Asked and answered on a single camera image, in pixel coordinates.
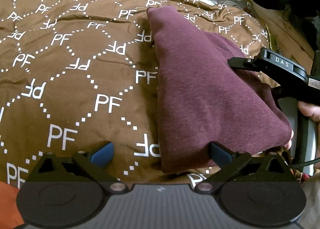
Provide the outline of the person's right hand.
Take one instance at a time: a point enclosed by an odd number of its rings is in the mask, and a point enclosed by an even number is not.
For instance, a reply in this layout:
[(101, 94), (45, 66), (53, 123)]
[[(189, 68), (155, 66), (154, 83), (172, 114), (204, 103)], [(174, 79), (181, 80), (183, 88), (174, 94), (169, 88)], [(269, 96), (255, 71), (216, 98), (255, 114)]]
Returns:
[(306, 117), (310, 117), (317, 123), (317, 150), (319, 150), (319, 120), (320, 120), (320, 107), (314, 104), (298, 101), (299, 111)]

